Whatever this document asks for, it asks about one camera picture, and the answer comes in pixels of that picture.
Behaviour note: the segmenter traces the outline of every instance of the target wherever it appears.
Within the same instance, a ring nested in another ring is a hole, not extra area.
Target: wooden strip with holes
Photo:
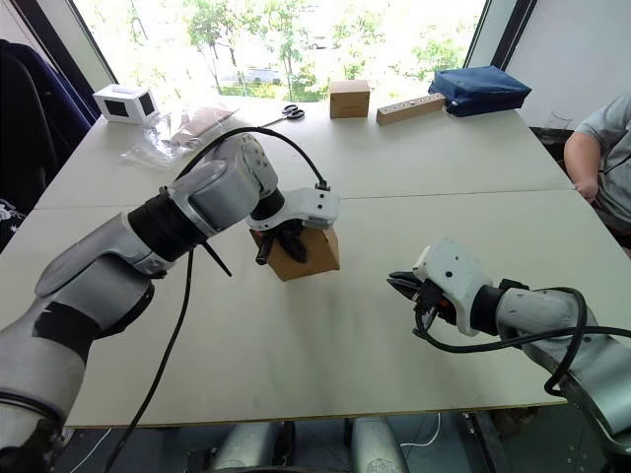
[[[444,104],[445,96],[443,94],[432,94],[431,96],[412,99],[411,101],[401,101],[392,105],[382,106],[377,110],[377,123],[379,125],[389,125],[396,121],[440,110]]]

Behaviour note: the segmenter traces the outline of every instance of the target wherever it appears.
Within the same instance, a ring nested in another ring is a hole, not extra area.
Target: person's arm
[[[631,95],[618,97],[586,118],[565,144],[565,167],[588,202],[598,194],[600,158],[629,132]]]
[[[574,132],[565,144],[565,167],[576,189],[592,203],[598,194],[600,143],[585,133]]]

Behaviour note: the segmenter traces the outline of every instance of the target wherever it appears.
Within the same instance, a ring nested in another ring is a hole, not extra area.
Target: person's hand
[[[574,187],[589,203],[596,200],[596,195],[598,194],[598,183],[595,179],[576,182]]]

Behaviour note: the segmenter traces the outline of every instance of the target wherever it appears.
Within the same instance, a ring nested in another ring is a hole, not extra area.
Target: blue pouch
[[[446,98],[447,111],[455,116],[521,108],[530,87],[495,66],[437,71],[429,88]]]

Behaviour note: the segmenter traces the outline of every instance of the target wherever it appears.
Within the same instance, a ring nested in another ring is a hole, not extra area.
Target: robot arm
[[[557,288],[530,291],[514,281],[493,287],[480,264],[450,239],[428,246],[412,272],[392,273],[388,281],[415,302],[415,333],[438,348],[467,353],[434,340],[428,331],[436,317],[456,325],[468,336],[478,331],[502,340],[567,329],[556,336],[522,343],[527,356],[555,373],[572,342],[582,297]],[[587,326],[597,327],[587,310]],[[558,384],[561,394],[584,413],[600,440],[614,471],[631,467],[631,350],[610,335],[591,333]]]
[[[248,134],[234,137],[48,265],[31,307],[0,332],[0,471],[47,471],[92,342],[133,322],[151,301],[151,280],[180,256],[243,219],[273,232],[290,220],[328,228],[337,218],[334,194],[306,188],[283,195],[277,183],[260,144]]]

